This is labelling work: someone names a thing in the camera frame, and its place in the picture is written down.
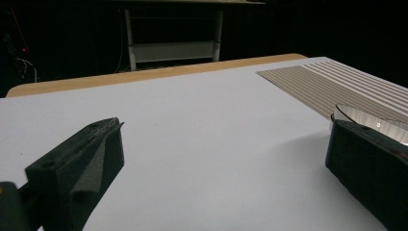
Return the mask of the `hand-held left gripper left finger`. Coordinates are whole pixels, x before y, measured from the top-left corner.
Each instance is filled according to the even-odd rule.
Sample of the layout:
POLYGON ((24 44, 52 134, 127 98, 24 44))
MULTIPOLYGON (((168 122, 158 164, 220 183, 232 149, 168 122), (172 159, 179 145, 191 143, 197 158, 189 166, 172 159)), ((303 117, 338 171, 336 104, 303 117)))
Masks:
POLYGON ((87 125, 25 168, 45 231, 82 231, 124 166, 118 118, 87 125))

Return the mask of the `beige striped placemat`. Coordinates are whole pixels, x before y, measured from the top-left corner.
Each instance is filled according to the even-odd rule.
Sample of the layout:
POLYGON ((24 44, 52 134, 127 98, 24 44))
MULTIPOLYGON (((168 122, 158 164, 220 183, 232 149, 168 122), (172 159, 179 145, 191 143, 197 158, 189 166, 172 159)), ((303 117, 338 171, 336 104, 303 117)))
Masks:
POLYGON ((343 104, 408 123, 408 89, 345 64, 324 61, 258 74, 324 117, 343 104))

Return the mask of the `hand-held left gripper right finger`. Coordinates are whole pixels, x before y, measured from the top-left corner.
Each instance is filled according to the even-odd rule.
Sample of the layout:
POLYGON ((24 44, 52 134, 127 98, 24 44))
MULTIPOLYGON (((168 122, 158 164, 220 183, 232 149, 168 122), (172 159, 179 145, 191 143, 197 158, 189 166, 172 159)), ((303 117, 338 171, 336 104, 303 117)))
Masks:
POLYGON ((325 165, 389 231, 408 231, 408 146, 337 120, 325 165))

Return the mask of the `white frame desk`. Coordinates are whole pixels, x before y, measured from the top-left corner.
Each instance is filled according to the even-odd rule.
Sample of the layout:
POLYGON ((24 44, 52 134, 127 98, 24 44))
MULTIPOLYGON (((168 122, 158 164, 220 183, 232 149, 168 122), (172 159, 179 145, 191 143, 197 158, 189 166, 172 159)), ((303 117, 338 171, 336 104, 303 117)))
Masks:
POLYGON ((124 19, 126 25, 126 35, 128 42, 128 55, 130 69, 135 71, 138 63, 169 62, 197 59, 212 59, 219 61, 221 47, 222 23, 224 12, 231 8, 245 6, 263 6, 262 2, 256 0, 115 0, 124 6, 124 19), (135 43, 133 20, 131 10, 136 8, 169 8, 209 11, 201 16, 194 13, 190 16, 153 16, 158 20, 204 20, 205 18, 214 21, 214 37, 210 40, 196 41, 172 41, 172 42, 147 42, 135 43))

